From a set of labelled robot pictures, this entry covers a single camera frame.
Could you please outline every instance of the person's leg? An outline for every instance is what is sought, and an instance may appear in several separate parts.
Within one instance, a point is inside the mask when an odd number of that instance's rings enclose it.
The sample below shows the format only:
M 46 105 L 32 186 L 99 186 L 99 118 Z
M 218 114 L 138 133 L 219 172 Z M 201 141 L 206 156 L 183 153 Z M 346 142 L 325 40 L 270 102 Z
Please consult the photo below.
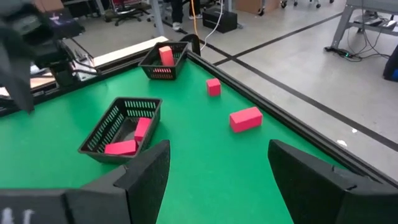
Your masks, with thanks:
M 192 1 L 193 1 L 193 9 L 195 10 L 195 15 L 197 16 L 197 19 L 201 19 L 200 0 L 190 0 L 190 4 L 189 4 L 190 19 L 193 19 Z
M 182 28 L 182 0 L 171 0 L 173 30 L 178 31 Z

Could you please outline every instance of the pink foam block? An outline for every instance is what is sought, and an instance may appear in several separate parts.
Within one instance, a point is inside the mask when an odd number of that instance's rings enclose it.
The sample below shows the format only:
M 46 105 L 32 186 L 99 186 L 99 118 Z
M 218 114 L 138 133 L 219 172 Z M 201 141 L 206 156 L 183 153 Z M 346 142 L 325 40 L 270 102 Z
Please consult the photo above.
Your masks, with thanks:
M 218 96 L 221 94 L 221 83 L 217 78 L 212 78 L 206 81 L 207 93 L 210 96 Z
M 139 118 L 136 132 L 134 133 L 134 140 L 141 142 L 144 139 L 150 125 L 150 118 Z
M 229 124 L 236 133 L 260 126 L 262 113 L 256 107 L 241 110 L 229 115 Z
M 137 152 L 135 140 L 116 142 L 105 146 L 105 154 L 133 156 Z
M 173 51 L 169 46 L 161 47 L 159 53 L 163 66 L 174 66 Z

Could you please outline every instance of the black plastic basket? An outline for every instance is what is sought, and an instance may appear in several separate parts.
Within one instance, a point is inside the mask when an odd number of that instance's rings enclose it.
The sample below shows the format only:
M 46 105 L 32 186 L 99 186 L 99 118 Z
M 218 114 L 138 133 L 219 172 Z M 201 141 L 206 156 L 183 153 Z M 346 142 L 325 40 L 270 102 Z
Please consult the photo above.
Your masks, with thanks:
M 169 46 L 173 51 L 174 66 L 163 66 L 159 49 Z M 188 42 L 159 42 L 140 62 L 145 74 L 154 80 L 175 80 L 187 59 Z
M 162 100 L 156 98 L 116 98 L 78 152 L 87 154 L 98 162 L 117 164 L 127 162 L 148 148 L 160 120 L 161 103 Z M 136 154 L 134 156 L 105 154 L 107 144 L 134 139 L 139 118 L 151 118 L 151 122 L 144 139 L 138 145 Z

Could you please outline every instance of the white cable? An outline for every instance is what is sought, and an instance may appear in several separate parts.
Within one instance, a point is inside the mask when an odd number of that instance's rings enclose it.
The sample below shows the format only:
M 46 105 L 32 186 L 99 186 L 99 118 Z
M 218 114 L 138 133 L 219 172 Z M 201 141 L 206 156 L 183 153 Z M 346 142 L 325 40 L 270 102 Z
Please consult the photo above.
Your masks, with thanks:
M 219 16 L 218 21 L 217 21 L 217 25 L 216 25 L 216 27 L 214 27 L 213 31 L 211 31 L 211 33 L 209 33 L 209 35 L 206 36 L 206 38 L 205 38 L 205 44 L 203 45 L 203 47 L 200 48 L 200 51 L 202 51 L 202 50 L 206 47 L 207 38 L 208 38 L 211 34 L 213 34 L 213 33 L 216 31 L 218 25 L 220 24 L 221 17 L 223 16 L 224 0 L 221 0 L 220 2 L 221 2 L 221 11 L 220 11 L 220 16 Z

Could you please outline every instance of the floor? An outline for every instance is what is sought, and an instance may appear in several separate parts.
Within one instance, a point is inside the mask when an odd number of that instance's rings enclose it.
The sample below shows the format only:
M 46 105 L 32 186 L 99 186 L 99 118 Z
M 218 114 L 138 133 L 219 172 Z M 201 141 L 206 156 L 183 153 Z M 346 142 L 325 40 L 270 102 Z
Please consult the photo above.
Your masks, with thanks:
M 345 2 L 320 1 L 320 9 L 301 0 L 297 7 L 289 2 L 262 17 L 238 12 L 244 29 L 214 33 L 202 57 L 398 180 L 398 83 L 381 77 L 386 63 L 382 57 L 353 63 L 323 51 L 331 44 Z M 146 21 L 126 21 L 119 27 L 101 19 L 82 24 L 86 32 L 76 40 L 94 56 L 155 35 Z M 183 25 L 186 32 L 194 32 L 192 21 Z M 167 25 L 165 31 L 169 39 L 183 37 Z M 198 24 L 201 39 L 209 32 Z M 374 42 L 377 33 L 368 36 Z M 397 44 L 397 38 L 381 35 L 376 48 L 391 54 Z M 363 45 L 363 36 L 351 29 L 340 47 L 358 51 Z

